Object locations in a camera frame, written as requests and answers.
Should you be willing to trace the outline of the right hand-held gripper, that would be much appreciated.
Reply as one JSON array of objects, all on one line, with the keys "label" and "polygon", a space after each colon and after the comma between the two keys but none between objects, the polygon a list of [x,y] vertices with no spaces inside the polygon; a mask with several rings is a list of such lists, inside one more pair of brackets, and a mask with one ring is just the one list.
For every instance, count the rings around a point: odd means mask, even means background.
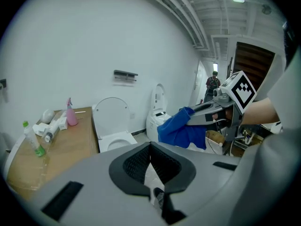
[{"label": "right hand-held gripper", "polygon": [[221,86],[214,90],[214,102],[206,102],[191,106],[194,111],[187,122],[189,126],[210,124],[212,116],[221,110],[232,111],[231,120],[227,120],[226,126],[221,130],[226,141],[234,141],[242,136],[239,126],[249,105],[253,102],[257,92],[243,71],[233,73]]}]

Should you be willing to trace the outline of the white bottle green cap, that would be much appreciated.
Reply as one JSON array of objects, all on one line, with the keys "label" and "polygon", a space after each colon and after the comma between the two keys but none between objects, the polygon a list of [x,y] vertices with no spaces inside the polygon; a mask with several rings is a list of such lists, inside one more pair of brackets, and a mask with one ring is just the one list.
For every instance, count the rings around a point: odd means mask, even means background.
[{"label": "white bottle green cap", "polygon": [[29,125],[28,121],[23,121],[23,128],[24,128],[24,136],[25,136],[26,140],[29,142],[29,144],[31,145],[35,154],[38,157],[44,156],[45,150],[41,146],[41,144],[38,142],[36,134],[35,134],[33,128]]}]

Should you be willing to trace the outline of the white toilet bowl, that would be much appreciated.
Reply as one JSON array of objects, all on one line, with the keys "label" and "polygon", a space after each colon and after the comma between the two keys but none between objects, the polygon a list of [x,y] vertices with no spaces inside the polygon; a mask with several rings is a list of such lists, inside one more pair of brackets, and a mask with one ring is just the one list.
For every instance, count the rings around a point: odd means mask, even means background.
[{"label": "white toilet bowl", "polygon": [[127,131],[107,135],[98,140],[100,153],[114,150],[123,146],[137,144],[131,133]]}]

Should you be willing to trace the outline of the person's right hand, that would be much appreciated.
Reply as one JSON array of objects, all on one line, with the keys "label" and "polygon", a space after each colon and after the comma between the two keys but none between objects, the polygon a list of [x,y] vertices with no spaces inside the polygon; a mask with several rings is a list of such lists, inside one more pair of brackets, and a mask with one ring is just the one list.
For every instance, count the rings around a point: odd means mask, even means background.
[{"label": "person's right hand", "polygon": [[222,111],[209,115],[212,116],[212,120],[210,121],[210,124],[205,125],[207,130],[218,131],[219,129],[230,127],[232,125],[232,108],[226,108]]}]

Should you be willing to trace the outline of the dark brown wooden panel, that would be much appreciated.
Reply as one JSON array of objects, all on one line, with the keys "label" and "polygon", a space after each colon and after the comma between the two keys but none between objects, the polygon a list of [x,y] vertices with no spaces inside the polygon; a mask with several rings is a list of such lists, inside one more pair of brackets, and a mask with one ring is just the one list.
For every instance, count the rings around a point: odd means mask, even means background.
[{"label": "dark brown wooden panel", "polygon": [[275,53],[247,43],[237,42],[233,72],[243,71],[257,91],[263,83]]}]

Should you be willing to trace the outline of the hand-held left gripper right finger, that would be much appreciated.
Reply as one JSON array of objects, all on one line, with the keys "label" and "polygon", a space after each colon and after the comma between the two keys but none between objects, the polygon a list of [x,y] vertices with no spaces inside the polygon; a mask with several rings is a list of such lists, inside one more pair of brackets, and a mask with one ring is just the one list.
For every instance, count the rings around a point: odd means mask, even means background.
[{"label": "hand-held left gripper right finger", "polygon": [[173,224],[207,203],[224,186],[239,157],[150,143],[150,162],[164,185],[162,218]]}]

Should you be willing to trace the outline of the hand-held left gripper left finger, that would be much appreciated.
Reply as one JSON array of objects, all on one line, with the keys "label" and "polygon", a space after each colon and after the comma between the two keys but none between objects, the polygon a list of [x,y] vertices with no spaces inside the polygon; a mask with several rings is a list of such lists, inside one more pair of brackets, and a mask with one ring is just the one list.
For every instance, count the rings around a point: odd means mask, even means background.
[{"label": "hand-held left gripper left finger", "polygon": [[68,182],[83,184],[60,218],[64,226],[165,226],[148,197],[125,194],[112,182],[110,163],[138,144],[98,153],[74,164],[36,191],[31,203],[42,209]]}]

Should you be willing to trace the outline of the white door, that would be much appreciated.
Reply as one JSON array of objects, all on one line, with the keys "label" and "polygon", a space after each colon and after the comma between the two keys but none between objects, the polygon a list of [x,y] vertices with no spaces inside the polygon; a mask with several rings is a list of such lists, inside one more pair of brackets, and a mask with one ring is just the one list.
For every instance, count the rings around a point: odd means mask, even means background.
[{"label": "white door", "polygon": [[193,90],[190,98],[190,105],[196,105],[199,103],[198,96],[200,94],[202,88],[202,81],[204,78],[204,74],[206,73],[203,63],[201,60],[198,62],[197,70],[195,71],[196,77],[193,84]]}]

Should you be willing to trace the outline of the white smart toilet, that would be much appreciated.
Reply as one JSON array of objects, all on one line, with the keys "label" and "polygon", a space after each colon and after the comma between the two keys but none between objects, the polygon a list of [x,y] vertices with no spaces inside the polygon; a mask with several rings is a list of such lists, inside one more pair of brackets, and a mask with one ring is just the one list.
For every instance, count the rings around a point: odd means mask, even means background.
[{"label": "white smart toilet", "polygon": [[158,142],[158,126],[165,123],[171,116],[166,112],[167,97],[164,86],[157,84],[151,94],[150,110],[146,119],[146,135],[154,142]]}]

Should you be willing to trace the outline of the wooden platform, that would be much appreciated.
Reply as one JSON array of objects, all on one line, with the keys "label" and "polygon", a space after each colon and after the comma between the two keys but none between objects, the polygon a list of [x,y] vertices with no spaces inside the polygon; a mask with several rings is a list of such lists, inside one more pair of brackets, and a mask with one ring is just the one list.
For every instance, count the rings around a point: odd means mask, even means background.
[{"label": "wooden platform", "polygon": [[208,130],[206,132],[206,137],[217,144],[225,142],[225,137],[220,132],[217,131]]}]

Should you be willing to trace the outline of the blue cloth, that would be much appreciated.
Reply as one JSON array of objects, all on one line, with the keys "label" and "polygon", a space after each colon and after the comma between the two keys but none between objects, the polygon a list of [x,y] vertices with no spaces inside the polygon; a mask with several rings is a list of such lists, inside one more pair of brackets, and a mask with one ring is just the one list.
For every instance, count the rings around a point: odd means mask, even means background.
[{"label": "blue cloth", "polygon": [[187,125],[194,110],[189,107],[182,108],[177,114],[157,127],[158,141],[188,148],[193,143],[197,148],[206,150],[206,127],[202,125]]}]

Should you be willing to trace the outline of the white oval pouch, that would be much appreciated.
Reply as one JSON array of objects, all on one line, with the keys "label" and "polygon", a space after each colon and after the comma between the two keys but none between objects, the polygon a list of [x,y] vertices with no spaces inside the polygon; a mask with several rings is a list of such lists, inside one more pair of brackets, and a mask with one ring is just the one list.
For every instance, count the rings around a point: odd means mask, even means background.
[{"label": "white oval pouch", "polygon": [[47,109],[41,115],[40,121],[44,124],[49,124],[55,116],[55,112],[53,110]]}]

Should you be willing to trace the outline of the person's right forearm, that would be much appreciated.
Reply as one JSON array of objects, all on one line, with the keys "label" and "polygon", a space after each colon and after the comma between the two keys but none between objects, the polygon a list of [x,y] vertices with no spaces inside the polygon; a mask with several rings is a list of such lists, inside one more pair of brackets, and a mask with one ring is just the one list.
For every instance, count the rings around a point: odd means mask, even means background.
[{"label": "person's right forearm", "polygon": [[279,121],[279,116],[269,98],[253,102],[246,109],[241,125],[269,124]]}]

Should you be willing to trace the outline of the brown cardboard box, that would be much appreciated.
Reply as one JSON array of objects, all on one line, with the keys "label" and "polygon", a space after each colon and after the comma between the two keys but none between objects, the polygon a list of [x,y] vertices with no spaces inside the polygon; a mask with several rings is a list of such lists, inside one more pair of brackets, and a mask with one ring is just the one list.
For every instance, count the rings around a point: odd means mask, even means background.
[{"label": "brown cardboard box", "polygon": [[24,139],[9,168],[6,183],[24,199],[30,199],[45,183],[75,163],[99,152],[92,120],[92,108],[75,109],[78,124],[59,130],[51,144],[38,138],[46,154],[38,157]]}]

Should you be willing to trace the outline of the pink spray bottle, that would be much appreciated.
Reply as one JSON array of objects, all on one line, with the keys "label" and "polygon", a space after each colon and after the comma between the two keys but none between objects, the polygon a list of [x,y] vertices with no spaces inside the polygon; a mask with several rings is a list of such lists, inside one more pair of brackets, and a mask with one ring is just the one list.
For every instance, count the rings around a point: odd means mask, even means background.
[{"label": "pink spray bottle", "polygon": [[78,120],[77,120],[75,111],[72,108],[71,98],[67,99],[66,118],[67,118],[68,124],[70,126],[75,126],[78,124]]}]

